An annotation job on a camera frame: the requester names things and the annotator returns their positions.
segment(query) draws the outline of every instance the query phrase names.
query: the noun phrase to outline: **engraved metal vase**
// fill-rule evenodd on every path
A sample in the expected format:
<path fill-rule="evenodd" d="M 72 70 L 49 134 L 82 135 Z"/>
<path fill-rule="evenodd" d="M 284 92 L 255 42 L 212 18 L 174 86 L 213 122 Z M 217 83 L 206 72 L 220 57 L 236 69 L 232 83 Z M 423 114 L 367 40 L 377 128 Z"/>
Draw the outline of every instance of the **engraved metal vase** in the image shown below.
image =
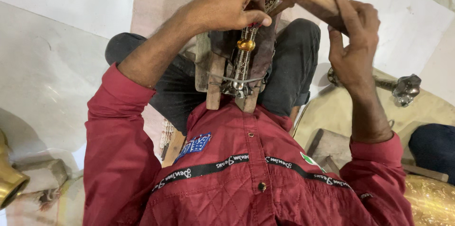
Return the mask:
<path fill-rule="evenodd" d="M 265 13 L 270 13 L 279 4 L 280 0 L 265 1 Z M 254 38 L 260 26 L 250 24 L 242 30 L 242 37 L 237 42 L 238 53 L 234 60 L 233 70 L 229 78 L 244 81 L 247 80 L 249 73 L 249 64 L 251 52 L 256 47 Z M 245 98 L 252 94 L 252 90 L 248 83 L 224 80 L 220 86 L 221 92 L 224 94 L 235 95 L 239 98 Z"/>
<path fill-rule="evenodd" d="M 342 86 L 332 68 L 328 70 L 327 78 L 336 86 Z M 392 95 L 396 98 L 396 102 L 401 107 L 408 107 L 420 93 L 420 83 L 422 80 L 416 74 L 401 77 L 398 80 L 383 79 L 377 76 L 373 76 L 373 78 L 377 87 L 392 92 Z"/>

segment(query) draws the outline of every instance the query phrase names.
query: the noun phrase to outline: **quilted red jacket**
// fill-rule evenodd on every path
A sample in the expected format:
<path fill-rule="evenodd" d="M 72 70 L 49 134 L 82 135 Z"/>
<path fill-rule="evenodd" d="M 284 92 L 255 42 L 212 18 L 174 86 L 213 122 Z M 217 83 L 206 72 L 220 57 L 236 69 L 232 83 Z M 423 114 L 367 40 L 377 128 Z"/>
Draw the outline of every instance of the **quilted red jacket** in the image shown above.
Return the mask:
<path fill-rule="evenodd" d="M 351 142 L 340 178 L 305 155 L 288 117 L 224 99 L 191 113 L 190 142 L 161 168 L 142 130 L 154 93 L 114 65 L 88 102 L 84 225 L 413 225 L 397 135 Z"/>

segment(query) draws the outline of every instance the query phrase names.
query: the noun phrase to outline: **man's right hand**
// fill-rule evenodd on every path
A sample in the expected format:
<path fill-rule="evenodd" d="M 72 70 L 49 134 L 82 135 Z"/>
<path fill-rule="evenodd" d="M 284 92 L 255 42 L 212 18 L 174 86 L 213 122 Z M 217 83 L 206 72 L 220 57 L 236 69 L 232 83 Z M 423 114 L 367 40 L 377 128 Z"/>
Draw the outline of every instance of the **man's right hand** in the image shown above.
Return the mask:
<path fill-rule="evenodd" d="M 351 95 L 374 90 L 373 57 L 378 45 L 380 21 L 378 11 L 371 4 L 357 1 L 336 0 L 350 44 L 343 46 L 341 33 L 329 26 L 330 54 L 332 64 L 340 82 Z"/>
<path fill-rule="evenodd" d="M 272 19 L 265 12 L 245 10 L 250 1 L 264 0 L 194 0 L 182 8 L 186 20 L 197 26 L 196 34 L 206 31 L 241 30 L 253 22 L 269 26 Z"/>

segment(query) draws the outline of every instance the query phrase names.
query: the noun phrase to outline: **blue cloth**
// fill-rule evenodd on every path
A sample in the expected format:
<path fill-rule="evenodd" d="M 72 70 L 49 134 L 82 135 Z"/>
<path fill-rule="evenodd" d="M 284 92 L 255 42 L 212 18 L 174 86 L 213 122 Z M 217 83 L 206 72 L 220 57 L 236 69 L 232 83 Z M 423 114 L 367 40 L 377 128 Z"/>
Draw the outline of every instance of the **blue cloth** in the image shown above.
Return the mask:
<path fill-rule="evenodd" d="M 418 167 L 448 174 L 455 185 L 455 127 L 427 124 L 418 127 L 409 140 Z"/>

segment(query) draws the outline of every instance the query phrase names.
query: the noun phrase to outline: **metal snap button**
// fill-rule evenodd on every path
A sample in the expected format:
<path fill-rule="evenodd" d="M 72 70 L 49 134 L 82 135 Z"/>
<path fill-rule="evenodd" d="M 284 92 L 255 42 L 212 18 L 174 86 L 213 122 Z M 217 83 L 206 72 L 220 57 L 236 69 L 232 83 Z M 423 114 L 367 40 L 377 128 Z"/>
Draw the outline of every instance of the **metal snap button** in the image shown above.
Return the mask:
<path fill-rule="evenodd" d="M 258 189 L 262 192 L 264 192 L 264 190 L 267 188 L 267 185 L 265 185 L 265 183 L 261 182 L 259 183 L 258 185 Z"/>

